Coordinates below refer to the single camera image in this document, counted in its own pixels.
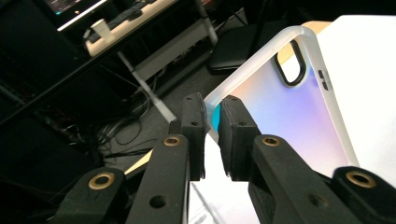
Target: computer monitor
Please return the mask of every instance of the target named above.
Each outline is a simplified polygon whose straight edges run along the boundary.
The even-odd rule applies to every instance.
[[[104,6],[107,0],[34,0],[61,32],[76,21]]]

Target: black surface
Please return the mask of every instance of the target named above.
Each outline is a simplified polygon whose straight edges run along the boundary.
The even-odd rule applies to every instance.
[[[0,105],[0,115],[12,108],[1,98]],[[25,117],[0,135],[0,179],[5,187],[0,204],[26,213],[53,208],[80,176],[98,165],[33,116]]]
[[[175,143],[167,146],[166,139]],[[126,223],[187,223],[189,195],[189,141],[182,135],[161,137]]]
[[[259,49],[265,45],[285,27],[287,27],[285,21],[265,23],[255,48]],[[257,26],[253,24],[234,28],[220,36],[207,63],[209,72],[212,75],[230,75],[244,63],[250,56],[256,30]]]
[[[35,90],[30,93],[36,96],[19,111],[11,110],[1,117],[1,123],[8,122],[7,118],[14,114],[16,117],[9,120],[12,124],[40,106],[50,104],[50,100],[79,121],[93,122],[126,114],[126,107],[114,88],[95,71],[97,64],[81,66],[74,47],[31,1],[13,1],[0,11],[0,30],[0,48],[4,52],[1,56],[5,57],[1,61],[10,62],[0,64],[6,70],[18,67],[14,79],[24,81],[23,84]],[[7,127],[1,127],[0,133]]]
[[[183,99],[181,134],[190,142],[190,179],[205,178],[205,135],[207,130],[206,107],[200,93]]]
[[[340,167],[331,188],[361,222],[396,223],[396,189],[379,176],[359,167]]]
[[[13,10],[8,10],[6,14],[0,13],[0,19],[1,19],[0,20],[0,28],[3,28],[2,26],[4,25],[4,29],[7,29],[8,32],[10,30],[19,31],[19,30],[13,29],[14,28],[12,26],[13,23],[9,23],[8,18],[6,20],[7,15],[12,16],[11,18],[15,18],[15,24],[14,24],[15,26],[17,26],[18,24],[21,24],[22,26],[24,26],[25,24],[30,24],[30,22],[28,22],[28,21],[32,18],[32,16],[23,15],[23,17],[18,17],[18,15],[17,15],[17,12],[23,14],[29,6],[32,8],[35,8],[32,3],[30,3],[30,4],[31,5],[23,2],[20,5],[16,5],[16,9],[14,8]],[[93,76],[95,78],[96,82],[102,82],[102,80],[99,80],[100,78],[94,76],[95,69],[98,68],[98,66],[101,63],[111,60],[111,57],[114,57],[115,53],[118,52],[120,49],[123,49],[124,54],[130,59],[130,61],[132,61],[132,63],[141,62],[143,59],[145,59],[144,57],[148,57],[151,53],[153,53],[155,50],[160,48],[163,45],[163,43],[166,43],[166,41],[170,40],[175,35],[179,34],[180,27],[182,29],[185,29],[189,25],[191,25],[191,23],[193,22],[194,14],[196,13],[196,12],[191,13],[192,6],[193,6],[192,1],[187,1],[187,0],[177,1],[175,4],[173,4],[171,7],[162,11],[156,17],[152,18],[151,20],[149,20],[149,21],[145,22],[144,24],[142,24],[141,26],[139,26],[139,28],[136,29],[134,32],[126,35],[125,37],[123,37],[122,39],[117,41],[114,45],[111,46],[111,48],[101,52],[100,54],[98,54],[94,58],[89,59],[87,62],[85,62],[83,64],[77,63],[75,61],[71,62],[70,54],[67,54],[67,53],[59,54],[60,57],[66,57],[66,59],[62,58],[62,59],[59,59],[58,61],[56,61],[56,59],[58,59],[57,56],[59,56],[57,53],[61,52],[61,50],[56,50],[56,48],[51,48],[50,45],[46,46],[46,39],[42,38],[43,34],[45,34],[45,33],[41,34],[38,31],[40,31],[40,29],[45,29],[44,30],[45,32],[48,32],[49,34],[52,34],[55,37],[61,38],[61,36],[58,33],[56,33],[56,30],[54,30],[54,27],[50,25],[50,22],[47,21],[43,15],[40,14],[40,12],[38,11],[37,8],[35,8],[35,10],[32,10],[32,11],[38,15],[39,21],[42,20],[42,21],[44,21],[44,24],[47,24],[48,26],[50,26],[50,28],[45,28],[44,25],[42,27],[39,27],[37,25],[36,29],[38,29],[38,31],[35,30],[34,26],[27,27],[26,31],[31,32],[32,35],[38,35],[38,37],[36,37],[35,39],[37,39],[39,44],[34,44],[34,47],[36,49],[33,52],[25,53],[25,47],[22,44],[22,40],[25,38],[24,35],[17,36],[14,34],[7,34],[6,37],[9,39],[10,43],[7,43],[7,41],[5,40],[1,44],[4,44],[4,45],[9,44],[8,47],[11,49],[13,46],[16,46],[17,50],[19,50],[19,51],[16,52],[15,55],[18,55],[18,56],[22,55],[24,57],[23,60],[21,60],[22,63],[32,64],[32,66],[33,65],[39,66],[39,68],[37,68],[34,71],[37,74],[44,76],[43,80],[46,80],[47,83],[42,88],[43,92],[41,92],[41,94],[39,94],[33,101],[31,101],[29,104],[25,105],[24,107],[20,108],[18,111],[15,111],[15,113],[8,116],[7,118],[2,118],[2,120],[0,121],[1,122],[0,123],[0,132],[2,132],[7,127],[9,127],[9,125],[12,125],[12,123],[15,122],[16,120],[18,120],[19,118],[25,116],[30,111],[32,111],[32,110],[36,109],[38,106],[46,103],[48,101],[48,99],[50,99],[51,97],[58,96],[56,94],[59,93],[60,90],[65,90],[66,86],[70,85],[70,83],[72,81],[75,81],[79,77],[82,77],[82,79],[84,79],[84,76],[87,76],[87,74],[90,74],[91,76]],[[166,38],[161,38],[162,42],[158,41],[159,39],[156,37],[155,34],[152,33],[152,32],[154,32],[153,29],[155,27],[157,27],[158,25],[163,24],[166,21],[172,21],[173,16],[181,16],[181,15],[190,15],[190,16],[188,16],[188,18],[184,21],[178,21],[177,24],[175,24],[175,26],[177,27],[176,30],[167,29],[166,33],[169,36],[167,36]],[[132,41],[132,40],[135,40],[136,38],[139,39],[141,37],[141,35],[146,37],[144,45],[142,45],[142,43],[139,41],[136,41],[136,42]],[[55,42],[55,43],[53,43],[55,45],[54,47],[58,48],[58,46],[56,46],[56,44],[59,44],[59,42],[56,42],[54,40],[54,39],[56,39],[55,37],[53,39],[51,39],[51,41],[54,41]],[[131,44],[131,42],[133,45],[138,46],[141,50],[131,52],[131,48],[133,48],[131,45],[129,45],[129,44]],[[49,50],[49,52],[46,52],[46,53],[41,52],[40,50],[42,50],[42,49],[47,49],[47,50]],[[40,57],[39,55],[37,56],[36,54],[38,52],[43,53],[43,55],[45,57],[44,56]],[[45,60],[45,59],[48,59],[50,61],[50,63],[49,62],[43,63],[43,61],[41,61],[41,60]],[[102,85],[102,87],[100,87],[100,88],[104,89],[103,92],[100,92],[97,89],[90,91],[88,89],[88,87],[90,86],[88,83],[89,83],[89,80],[83,82],[82,84],[80,83],[79,89],[77,89],[77,90],[75,90],[73,88],[67,89],[69,97],[66,97],[66,100],[67,100],[66,102],[71,105],[75,101],[78,101],[78,106],[80,108],[85,109],[84,111],[82,111],[82,113],[79,114],[79,115],[86,115],[81,120],[86,119],[91,122],[97,121],[97,120],[92,120],[92,118],[94,118],[94,117],[89,116],[89,115],[87,115],[87,113],[85,113],[85,112],[89,112],[89,111],[100,113],[100,111],[102,111],[102,110],[98,109],[96,107],[98,105],[98,104],[95,104],[96,102],[101,103],[100,107],[102,107],[103,110],[107,110],[107,112],[110,112],[109,114],[107,113],[108,118],[119,117],[119,116],[125,114],[126,110],[125,110],[124,105],[120,103],[120,99],[117,99],[117,95],[114,94],[115,89],[111,89],[107,85],[105,85],[105,86]],[[81,95],[81,94],[84,94],[85,92],[88,92],[90,94],[90,96],[84,97],[83,95]],[[93,104],[90,104],[92,97],[94,97],[93,99],[95,99],[97,101],[94,102]]]
[[[270,190],[265,197],[276,201],[273,223],[361,223],[284,139],[257,136],[251,156],[266,183],[262,190]],[[259,220],[267,223],[260,194],[249,194]]]
[[[219,147],[224,171],[232,181],[248,181],[253,139],[260,134],[243,102],[227,96],[220,103]]]
[[[98,186],[108,187],[92,189],[92,180]],[[124,221],[122,211],[128,201],[125,175],[114,168],[98,168],[85,174],[64,197],[51,223],[110,223],[109,220]]]

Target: camera cutout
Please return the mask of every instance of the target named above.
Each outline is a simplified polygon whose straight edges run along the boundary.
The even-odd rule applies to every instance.
[[[303,80],[306,67],[303,55],[295,40],[290,41],[275,55],[275,63],[288,86],[295,86]]]

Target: white surface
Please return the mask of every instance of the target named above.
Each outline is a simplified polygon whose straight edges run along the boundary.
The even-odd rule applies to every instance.
[[[396,187],[396,17],[343,16],[318,42],[361,167]]]
[[[260,223],[248,196],[248,182],[232,182],[226,176],[219,146],[208,134],[205,139],[205,169],[206,179],[194,182],[194,185],[205,198],[213,223]]]

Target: iridescent phone case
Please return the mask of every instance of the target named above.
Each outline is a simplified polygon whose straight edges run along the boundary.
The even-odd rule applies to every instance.
[[[301,66],[292,81],[274,57],[288,43]],[[284,29],[205,98],[209,133],[215,140],[215,110],[227,95],[240,98],[262,133],[287,140],[315,171],[332,176],[337,167],[359,166],[310,29]]]

